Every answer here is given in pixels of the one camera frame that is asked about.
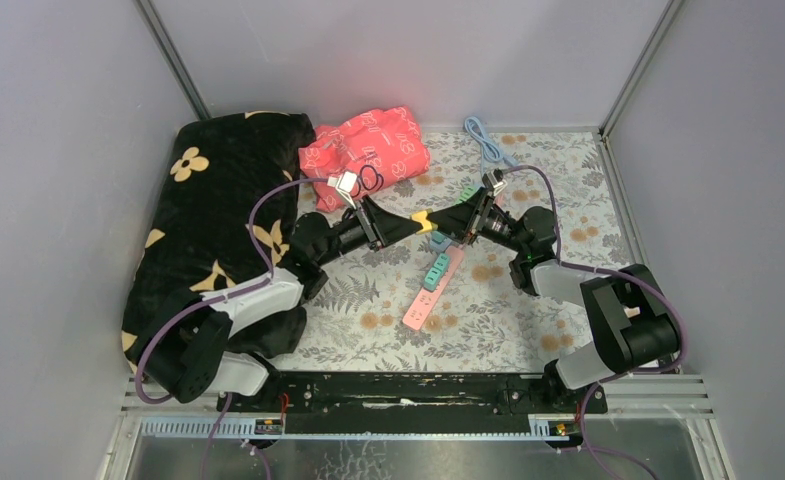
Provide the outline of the teal plug cube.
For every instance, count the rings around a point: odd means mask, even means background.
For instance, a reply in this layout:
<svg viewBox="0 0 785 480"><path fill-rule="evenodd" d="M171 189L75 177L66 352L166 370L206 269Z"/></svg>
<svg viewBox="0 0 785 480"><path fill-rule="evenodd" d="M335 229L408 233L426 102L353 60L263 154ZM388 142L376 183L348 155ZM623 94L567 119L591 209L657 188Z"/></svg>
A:
<svg viewBox="0 0 785 480"><path fill-rule="evenodd" d="M431 268L426 273L426 275L425 275L425 277L423 279L422 288L424 290L426 290L426 291L434 292L436 290L436 288L438 287L438 285L439 285L439 283L440 283L440 281L442 279L442 276L443 276L443 273L442 273L441 270L436 269L436 268Z"/></svg>
<svg viewBox="0 0 785 480"><path fill-rule="evenodd" d="M436 257L430 269L430 272L433 275L438 275L439 277L442 277L447 272L450 263L451 263L451 257L447 253L440 253Z"/></svg>
<svg viewBox="0 0 785 480"><path fill-rule="evenodd" d="M452 244L452 240L446 235L433 231L430 233L428 247L431 251L443 253Z"/></svg>

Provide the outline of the green plug cube bottom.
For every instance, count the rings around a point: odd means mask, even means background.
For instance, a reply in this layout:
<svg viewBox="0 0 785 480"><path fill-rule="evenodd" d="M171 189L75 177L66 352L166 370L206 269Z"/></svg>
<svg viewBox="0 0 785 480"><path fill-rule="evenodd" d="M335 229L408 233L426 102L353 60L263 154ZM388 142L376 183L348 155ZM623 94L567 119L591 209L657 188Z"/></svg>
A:
<svg viewBox="0 0 785 480"><path fill-rule="evenodd" d="M469 199L471 199L477 192L479 188L475 185L467 185L463 191L460 193L458 197L459 203L465 203Z"/></svg>

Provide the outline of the yellow plug cube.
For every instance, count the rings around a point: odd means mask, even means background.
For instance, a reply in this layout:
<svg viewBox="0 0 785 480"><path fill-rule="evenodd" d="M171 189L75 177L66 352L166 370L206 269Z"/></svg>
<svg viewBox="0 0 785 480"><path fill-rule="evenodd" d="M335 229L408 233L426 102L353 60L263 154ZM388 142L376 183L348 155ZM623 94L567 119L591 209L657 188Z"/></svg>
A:
<svg viewBox="0 0 785 480"><path fill-rule="evenodd" d="M419 230L417 234L426 234L434 231L437 226L435 223L431 222L428 218L429 214L431 213L430 209L421 210L410 215L410 219L417 223L419 226Z"/></svg>

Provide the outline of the blue power strip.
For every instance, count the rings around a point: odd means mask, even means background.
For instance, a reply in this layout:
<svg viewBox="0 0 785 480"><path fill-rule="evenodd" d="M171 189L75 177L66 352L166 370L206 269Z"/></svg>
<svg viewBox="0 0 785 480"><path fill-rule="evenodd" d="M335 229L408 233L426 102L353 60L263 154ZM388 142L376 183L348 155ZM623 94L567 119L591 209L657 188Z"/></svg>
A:
<svg viewBox="0 0 785 480"><path fill-rule="evenodd" d="M498 144L491 139L478 118L474 116L466 118L464 120L464 130L472 137L472 139L480 146L481 149L479 189L484 188L481 177L486 171L493 169L502 170L502 167L512 167L518 165L518 162L515 159L507 155L498 146ZM484 238L505 248L516 250L516 247L514 246L513 232L513 227L516 221L512 219L509 214L498 205L498 197L495 197L494 205L490 212L489 218L487 219L477 239ZM465 244L464 239L453 240L460 244Z"/></svg>

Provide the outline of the pink power strip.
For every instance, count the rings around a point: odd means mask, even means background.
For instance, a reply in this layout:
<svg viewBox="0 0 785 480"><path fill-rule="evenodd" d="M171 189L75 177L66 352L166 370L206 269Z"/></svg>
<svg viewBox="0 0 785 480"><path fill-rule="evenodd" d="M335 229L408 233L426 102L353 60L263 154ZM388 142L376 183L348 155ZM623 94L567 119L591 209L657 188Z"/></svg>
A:
<svg viewBox="0 0 785 480"><path fill-rule="evenodd" d="M448 257L448 261L446 262L447 268L444 270L441 277L436 278L435 282L430 283L430 285L435 286L435 288L433 290L422 288L404 314L402 323L412 330L420 330L424 326L428 316L438 303L444 289L448 286L451 278L461 265L465 252L459 247L449 246L446 251L441 254L441 257L444 255Z"/></svg>

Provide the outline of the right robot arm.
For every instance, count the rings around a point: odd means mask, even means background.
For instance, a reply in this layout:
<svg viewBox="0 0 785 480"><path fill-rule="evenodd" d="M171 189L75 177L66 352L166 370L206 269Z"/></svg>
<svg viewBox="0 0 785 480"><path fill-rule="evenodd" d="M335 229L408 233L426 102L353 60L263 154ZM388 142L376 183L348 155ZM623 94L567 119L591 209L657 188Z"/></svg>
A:
<svg viewBox="0 0 785 480"><path fill-rule="evenodd" d="M517 289L584 309L590 342L550 362L543 372L541 396L551 410L569 410L583 387L683 353L682 329L650 270L642 264L609 270L560 260L552 210L531 207L513 218L481 188L472 198L429 212L425 219L463 244L485 238L514 251L509 272Z"/></svg>

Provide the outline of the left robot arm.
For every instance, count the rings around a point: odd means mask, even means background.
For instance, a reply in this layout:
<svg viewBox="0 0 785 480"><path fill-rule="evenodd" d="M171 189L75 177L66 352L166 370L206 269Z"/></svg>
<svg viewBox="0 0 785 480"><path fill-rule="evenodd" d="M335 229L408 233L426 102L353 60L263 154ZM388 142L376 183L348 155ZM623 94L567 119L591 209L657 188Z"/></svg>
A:
<svg viewBox="0 0 785 480"><path fill-rule="evenodd" d="M258 353L229 351L229 340L263 320L298 311L327 282L324 265L363 247L381 250L423 227L368 197L335 224L317 212L302 215L290 236L294 246L273 271L234 287L180 289L169 296L129 351L135 380L148 377L179 403L222 392L240 395L253 410L269 409L279 388L272 367Z"/></svg>

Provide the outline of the pink patterned bag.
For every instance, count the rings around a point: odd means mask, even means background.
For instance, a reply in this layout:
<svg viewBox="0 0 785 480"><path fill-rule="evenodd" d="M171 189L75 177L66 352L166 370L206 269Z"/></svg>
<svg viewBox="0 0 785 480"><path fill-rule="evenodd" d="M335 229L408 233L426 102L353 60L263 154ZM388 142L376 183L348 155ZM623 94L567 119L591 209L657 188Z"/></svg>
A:
<svg viewBox="0 0 785 480"><path fill-rule="evenodd" d="M321 125L315 135L315 141L299 150L302 173L328 179L353 172L354 198L422 175L430 166L421 127L405 106L369 110L339 126Z"/></svg>

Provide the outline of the floral table mat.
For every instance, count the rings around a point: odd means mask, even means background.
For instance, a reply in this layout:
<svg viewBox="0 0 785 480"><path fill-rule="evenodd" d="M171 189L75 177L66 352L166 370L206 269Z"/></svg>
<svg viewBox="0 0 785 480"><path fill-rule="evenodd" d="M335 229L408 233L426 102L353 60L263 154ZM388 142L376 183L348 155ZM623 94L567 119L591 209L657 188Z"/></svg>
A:
<svg viewBox="0 0 785 480"><path fill-rule="evenodd" d="M604 268L632 263L591 132L519 134L494 140L522 165L503 207L520 215L556 205L565 260ZM435 255L424 235L379 252L356 250L327 267L329 281L308 305L294 352L282 370L538 372L590 339L582 308L517 290L512 253L486 240L464 259L420 330L402 319Z"/></svg>

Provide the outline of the black floral blanket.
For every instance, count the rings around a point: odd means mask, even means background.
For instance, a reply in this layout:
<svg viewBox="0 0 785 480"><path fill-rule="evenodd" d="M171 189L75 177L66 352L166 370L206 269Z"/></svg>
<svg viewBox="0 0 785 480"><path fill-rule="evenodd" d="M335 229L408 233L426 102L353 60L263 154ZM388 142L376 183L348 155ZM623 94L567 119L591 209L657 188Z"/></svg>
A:
<svg viewBox="0 0 785 480"><path fill-rule="evenodd" d="M121 327L130 365L164 301L234 287L277 266L297 219L299 151L316 138L305 113L257 111L194 122L176 136ZM287 188L270 199L274 188Z"/></svg>

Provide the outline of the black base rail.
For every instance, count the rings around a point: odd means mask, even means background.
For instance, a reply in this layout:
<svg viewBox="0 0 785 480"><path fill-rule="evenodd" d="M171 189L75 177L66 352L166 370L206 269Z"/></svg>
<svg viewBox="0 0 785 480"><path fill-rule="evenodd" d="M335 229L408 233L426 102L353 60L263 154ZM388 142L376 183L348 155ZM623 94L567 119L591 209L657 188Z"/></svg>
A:
<svg viewBox="0 0 785 480"><path fill-rule="evenodd" d="M526 434L532 418L578 417L587 389L555 387L530 373L283 371L217 404L273 414L288 434Z"/></svg>

